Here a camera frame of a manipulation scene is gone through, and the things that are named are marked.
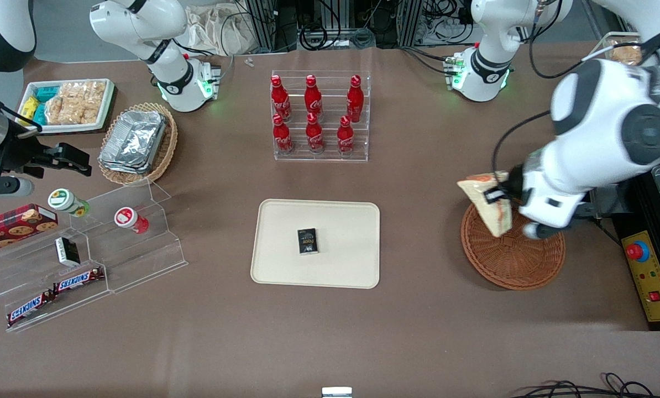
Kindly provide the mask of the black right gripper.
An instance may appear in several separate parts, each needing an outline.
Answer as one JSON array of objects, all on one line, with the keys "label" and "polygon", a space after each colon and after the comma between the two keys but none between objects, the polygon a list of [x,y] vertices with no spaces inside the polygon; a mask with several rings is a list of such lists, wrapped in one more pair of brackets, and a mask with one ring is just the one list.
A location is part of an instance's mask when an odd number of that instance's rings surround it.
[{"label": "black right gripper", "polygon": [[47,153],[51,148],[39,143],[35,136],[20,139],[18,131],[9,130],[2,143],[0,156],[0,174],[23,174],[32,178],[42,178],[45,169],[75,171],[85,177],[92,176],[89,164],[81,165],[72,162],[89,162],[90,155],[68,143],[57,144],[55,160]]}]

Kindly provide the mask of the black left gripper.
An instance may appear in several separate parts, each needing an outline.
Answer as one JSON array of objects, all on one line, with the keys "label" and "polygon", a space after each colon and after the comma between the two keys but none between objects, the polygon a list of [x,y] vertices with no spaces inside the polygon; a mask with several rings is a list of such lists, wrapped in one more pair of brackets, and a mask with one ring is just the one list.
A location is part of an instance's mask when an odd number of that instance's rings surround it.
[{"label": "black left gripper", "polygon": [[484,192],[487,204],[494,205],[504,202],[507,206],[523,206],[528,201],[529,193],[524,193],[524,164],[517,164],[510,171],[498,171],[497,179],[499,185],[505,186],[505,190],[494,186]]}]

